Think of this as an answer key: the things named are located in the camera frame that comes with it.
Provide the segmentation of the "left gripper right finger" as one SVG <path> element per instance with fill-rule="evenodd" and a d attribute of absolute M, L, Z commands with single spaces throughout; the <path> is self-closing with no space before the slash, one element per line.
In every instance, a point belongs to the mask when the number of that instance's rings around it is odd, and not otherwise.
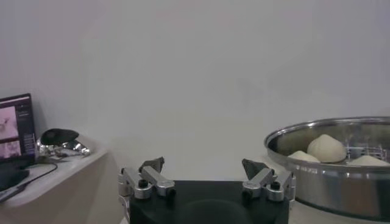
<path fill-rule="evenodd" d="M 294 201 L 296 197 L 296 176 L 291 171 L 275 173 L 265 163 L 242 159 L 248 180 L 242 183 L 244 201 L 260 198 L 261 193 L 270 201 Z"/>

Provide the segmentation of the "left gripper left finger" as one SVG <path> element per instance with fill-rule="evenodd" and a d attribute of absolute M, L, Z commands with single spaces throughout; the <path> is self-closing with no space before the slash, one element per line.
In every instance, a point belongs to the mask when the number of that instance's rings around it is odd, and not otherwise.
<path fill-rule="evenodd" d="M 138 169 L 122 168 L 118 174 L 119 196 L 147 200 L 151 198 L 153 189 L 162 197 L 175 195 L 175 182 L 161 174 L 164 163 L 164 157 L 159 157 L 145 161 Z"/>

